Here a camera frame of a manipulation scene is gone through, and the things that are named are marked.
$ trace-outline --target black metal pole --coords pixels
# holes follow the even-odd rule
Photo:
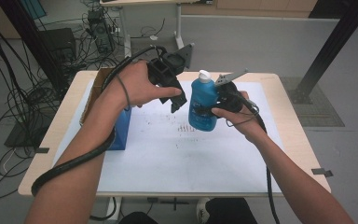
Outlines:
[[[358,27],[358,0],[352,1],[346,13],[339,20],[327,41],[319,51],[306,75],[302,78],[295,90],[289,91],[289,96],[295,104],[309,104],[310,93],[319,79],[327,70],[331,62],[344,47]]]
[[[0,6],[45,72],[58,97],[63,99],[69,88],[69,82],[40,38],[34,20],[21,4],[21,0],[0,0]]]

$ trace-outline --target shoe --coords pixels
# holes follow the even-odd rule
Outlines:
[[[201,198],[197,203],[197,220],[199,224],[205,224],[208,221],[209,213],[206,211],[205,204],[210,200],[210,198]]]

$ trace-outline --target hand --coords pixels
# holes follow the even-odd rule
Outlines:
[[[131,105],[143,105],[154,99],[173,97],[182,92],[174,87],[161,88],[150,83],[148,80],[146,61],[144,60],[129,64],[118,74],[118,77],[127,90]],[[125,93],[117,77],[112,80],[103,93],[116,91],[121,91],[120,94]]]
[[[245,99],[249,99],[249,95],[246,91],[241,91],[241,94]],[[255,116],[246,106],[243,106],[242,110],[238,113],[232,113],[221,108],[213,108],[212,112],[218,117],[229,120],[234,127],[252,143],[255,142],[257,136],[265,134]]]

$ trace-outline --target desk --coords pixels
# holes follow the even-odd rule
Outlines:
[[[47,154],[36,154],[23,178],[19,193],[22,195],[31,195],[31,186],[34,181],[48,169],[52,167],[55,154],[60,146],[60,142],[65,136],[68,126],[71,123],[77,107],[84,97],[84,92],[89,83],[95,78],[97,71],[82,71],[77,73],[70,89],[62,101],[56,117],[52,121],[48,132],[41,144],[41,147],[48,147]],[[213,80],[216,80],[218,73],[212,73]],[[198,73],[184,72],[179,75],[181,81],[194,80]],[[275,120],[276,128],[282,140],[285,153],[307,174],[312,176],[324,188],[331,191],[324,175],[314,175],[311,169],[320,168],[310,143],[305,135],[296,113],[286,95],[278,76],[274,74],[247,74],[237,79],[239,82],[260,83],[264,89],[266,99],[272,117]],[[98,196],[266,196],[265,192],[260,194],[250,192],[109,192],[99,191]]]
[[[176,31],[174,32],[176,44],[181,49],[184,44],[181,36],[181,14],[182,3],[195,2],[197,0],[116,0],[110,2],[100,2],[102,7],[117,7],[121,21],[121,28],[124,35],[124,56],[131,56],[131,37],[128,35],[125,6],[140,6],[153,4],[176,4]]]

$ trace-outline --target cardboard box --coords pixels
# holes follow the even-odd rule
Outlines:
[[[98,71],[97,77],[95,78],[94,83],[92,84],[92,88],[89,93],[89,99],[86,103],[86,107],[80,118],[81,125],[83,125],[88,114],[90,113],[90,110],[92,109],[95,100],[101,95],[101,86],[103,85],[104,80],[112,70],[113,68],[101,68]],[[108,150],[124,150],[126,148],[130,119],[131,119],[131,108],[129,110],[121,111],[115,125],[116,138],[114,142],[110,145]]]

